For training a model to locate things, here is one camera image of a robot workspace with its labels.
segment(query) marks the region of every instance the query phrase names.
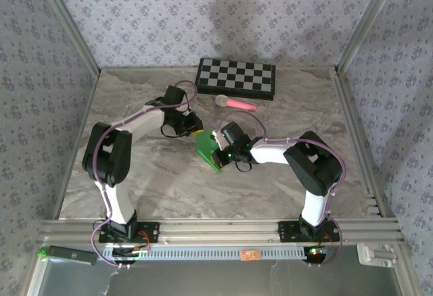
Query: cable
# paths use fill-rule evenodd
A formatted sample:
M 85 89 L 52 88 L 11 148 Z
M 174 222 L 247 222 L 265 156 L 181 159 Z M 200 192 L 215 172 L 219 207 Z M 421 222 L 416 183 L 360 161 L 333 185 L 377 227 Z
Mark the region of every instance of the cable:
M 239 167 L 239 161 L 235 162 L 235 166 L 236 166 L 237 170 L 239 172 L 243 172 L 243 173 L 247 173 L 247 172 L 251 171 L 251 169 L 252 169 L 251 163 L 248 163 L 248 165 L 250 166 L 250 168 L 248 170 L 241 170 L 240 167 Z
M 178 139 L 180 137 L 180 136 L 165 135 L 164 130 L 163 130 L 164 126 L 166 126 L 166 125 L 162 125 L 160 127 L 160 132 L 161 132 L 162 136 L 164 136 L 168 139 Z
M 265 140 L 266 144 L 282 145 L 282 144 L 307 143 L 307 144 L 315 145 L 315 146 L 318 146 L 318 147 L 330 152 L 337 159 L 337 161 L 340 163 L 341 168 L 342 168 L 342 174 L 341 174 L 338 182 L 329 190 L 329 192 L 328 192 L 329 197 L 327 198 L 326 205 L 325 205 L 325 218 L 327 220 L 331 220 L 336 225 L 336 228 L 338 229 L 338 235 L 340 237 L 340 244 L 338 245 L 337 252 L 334 254 L 334 256 L 330 260 L 326 261 L 325 263 L 327 264 L 327 263 L 335 261 L 335 259 L 338 257 L 338 255 L 341 252 L 341 248 L 342 248 L 342 244 L 343 244 L 343 238 L 342 238 L 342 232 L 341 232 L 340 226 L 338 225 L 338 223 L 333 218 L 330 218 L 329 214 L 330 214 L 332 197 L 334 196 L 334 191 L 339 186 L 341 186 L 341 184 L 346 179 L 347 167 L 346 167 L 346 164 L 344 163 L 344 160 L 331 147 L 327 146 L 326 144 L 322 144 L 320 142 L 317 142 L 317 141 L 314 141 L 311 139 L 285 139 L 285 140 L 272 140 L 272 141 L 270 141 L 267 138 L 267 131 L 266 131 L 265 125 L 255 115 L 251 114 L 250 112 L 243 111 L 243 110 L 236 110 L 234 112 L 227 114 L 220 121 L 220 123 L 218 125 L 218 129 L 216 130 L 217 132 L 221 129 L 223 121 L 225 119 L 227 119 L 232 114 L 248 114 L 248 115 L 252 116 L 260 124 L 260 126 L 263 128 L 263 139 Z
M 244 110 L 235 110 L 234 112 L 229 112 L 227 115 L 225 115 L 223 117 L 223 119 L 219 122 L 216 132 L 220 131 L 221 127 L 223 126 L 224 120 L 226 120 L 229 116 L 231 116 L 233 114 L 247 114 L 247 115 L 253 117 L 258 122 L 258 124 L 262 127 L 262 129 L 263 129 L 263 138 L 266 138 L 266 133 L 267 132 L 266 132 L 265 125 L 255 115 L 251 114 L 250 112 L 246 112 Z
M 191 84 L 193 86 L 193 88 L 194 88 L 194 94 L 193 94 L 193 96 L 192 96 L 191 99 L 187 99 L 187 101 L 185 101 L 185 102 L 177 103 L 177 104 L 174 104 L 174 105 L 158 105 L 156 107 L 151 107 L 149 109 L 143 110 L 142 112 L 139 112 L 138 114 L 135 114 L 134 116 L 131 116 L 130 118 L 127 118 L 123 123 L 115 124 L 115 125 L 109 127 L 109 129 L 107 129 L 101 135 L 101 137 L 99 138 L 98 142 L 96 143 L 95 150 L 93 151 L 93 157 L 92 157 L 93 177 L 95 178 L 95 181 L 97 181 L 101 185 L 102 199 L 104 200 L 104 203 L 107 205 L 107 214 L 108 214 L 108 217 L 101 224 L 99 224 L 98 226 L 96 226 L 96 228 L 93 229 L 93 232 L 92 232 L 91 238 L 90 238 L 90 243 L 92 244 L 92 248 L 96 252 L 96 254 L 98 254 L 98 256 L 105 263 L 109 264 L 110 266 L 121 268 L 122 265 L 121 264 L 116 264 L 114 262 L 111 262 L 109 259 L 107 259 L 97 249 L 96 244 L 95 244 L 95 235 L 96 235 L 96 232 L 98 232 L 103 225 L 107 224 L 111 220 L 111 218 L 113 216 L 113 214 L 112 214 L 113 213 L 113 209 L 112 209 L 110 200 L 108 199 L 108 196 L 107 196 L 106 184 L 101 181 L 101 178 L 99 177 L 99 175 L 97 173 L 97 152 L 101 148 L 104 139 L 113 130 L 115 130 L 116 128 L 124 126 L 126 124 L 129 124 L 130 122 L 132 122 L 133 120 L 137 119 L 138 117 L 140 117 L 140 116 L 142 116 L 142 115 L 144 115 L 144 114 L 146 114 L 148 112 L 152 112 L 154 110 L 158 110 L 158 109 L 162 109 L 162 108 L 177 108 L 177 107 L 181 107 L 182 105 L 189 105 L 189 103 L 191 103 L 197 97 L 197 94 L 198 94 L 197 86 L 193 82 L 188 81 L 188 80 L 179 81 L 178 83 L 175 84 L 175 86 L 177 87 L 177 86 L 179 86 L 179 84 L 182 84 L 182 83 L 189 83 L 189 84 Z
M 185 92 L 185 98 L 187 98 L 187 101 L 188 101 L 188 94 Z M 188 103 L 188 105 L 187 105 L 187 109 L 185 110 L 185 111 L 183 111 L 183 112 L 181 112 L 182 114 L 184 114 L 185 112 L 187 112 L 189 110 L 189 103 Z
M 327 234 L 326 232 L 323 232 L 323 235 L 327 237 L 327 239 L 331 242 L 331 246 L 329 247 L 329 249 L 332 249 L 334 242 L 332 241 L 331 237 L 329 234 Z
M 95 229 L 95 224 L 96 224 L 96 222 L 103 222 L 104 220 L 96 220 L 96 221 L 94 221 L 93 222 L 93 224 L 92 224 L 92 229 L 94 230 Z
M 150 238 L 149 238 L 149 235 L 147 235 L 147 233 L 143 232 L 143 231 L 138 232 L 138 235 L 141 235 L 141 236 L 143 236 L 143 237 L 146 238 L 147 243 L 144 246 L 142 246 L 142 247 L 147 247 L 149 245 L 149 250 L 148 251 L 150 251 Z

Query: patterned wallpaper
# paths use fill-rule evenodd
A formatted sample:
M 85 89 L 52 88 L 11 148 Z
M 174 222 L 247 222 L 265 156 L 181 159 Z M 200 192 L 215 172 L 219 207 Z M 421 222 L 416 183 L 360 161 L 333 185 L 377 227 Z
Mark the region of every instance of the patterned wallpaper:
M 0 0 L 0 295 L 53 214 L 93 80 L 46 0 Z
M 433 0 L 387 0 L 347 76 L 426 295 L 433 295 Z
M 64 0 L 100 67 L 334 65 L 369 0 Z

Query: table surface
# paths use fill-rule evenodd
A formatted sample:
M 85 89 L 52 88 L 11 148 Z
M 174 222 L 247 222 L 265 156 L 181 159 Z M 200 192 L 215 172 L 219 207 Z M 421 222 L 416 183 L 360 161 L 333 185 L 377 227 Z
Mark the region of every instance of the table surface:
M 111 123 L 141 109 L 164 94 L 169 84 L 196 77 L 196 68 L 104 70 L 101 73 L 66 196 L 61 218 L 98 218 L 106 210 L 93 181 L 81 168 L 81 160 L 93 125 Z M 274 101 L 240 99 L 258 105 L 256 116 L 270 138 L 299 137 L 316 132 L 344 159 L 345 183 L 336 191 L 332 216 L 363 217 L 359 169 L 344 125 L 341 108 L 329 74 L 301 70 L 277 70 Z M 192 90 L 183 87 L 189 94 Z M 231 108 L 218 107 L 214 96 L 198 95 L 192 105 L 205 128 L 215 129 Z M 251 137 L 262 134 L 247 115 L 230 117 Z M 159 130 L 133 145 L 131 169 L 122 183 L 128 189 L 139 218 L 297 218 L 304 205 L 305 189 L 288 166 L 261 164 L 249 173 L 234 164 L 218 174 L 194 150 L 194 138 L 167 139 Z

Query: folding chessboard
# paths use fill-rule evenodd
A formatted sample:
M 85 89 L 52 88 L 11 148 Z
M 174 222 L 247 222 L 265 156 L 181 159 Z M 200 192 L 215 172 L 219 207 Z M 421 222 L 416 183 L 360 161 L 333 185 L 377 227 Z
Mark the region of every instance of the folding chessboard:
M 196 85 L 199 93 L 273 100 L 275 65 L 202 58 Z

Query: white cylinder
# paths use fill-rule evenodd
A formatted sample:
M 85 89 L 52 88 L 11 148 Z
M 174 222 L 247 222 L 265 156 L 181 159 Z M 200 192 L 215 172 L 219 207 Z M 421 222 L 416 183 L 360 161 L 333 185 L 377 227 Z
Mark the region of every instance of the white cylinder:
M 322 197 L 316 196 L 307 191 L 305 193 L 305 204 L 302 210 L 302 218 L 311 226 L 316 227 L 325 219 L 325 207 L 329 193 Z
M 97 181 L 95 181 L 95 184 L 101 191 L 101 194 L 103 194 L 102 185 Z M 134 214 L 134 207 L 129 201 L 127 189 L 125 187 L 119 187 L 118 185 L 110 187 L 108 184 L 106 184 L 106 192 L 112 208 L 111 221 L 119 224 L 126 224 Z M 108 205 L 106 200 L 104 200 L 104 203 L 107 208 L 107 216 L 109 216 L 110 214 L 108 213 Z

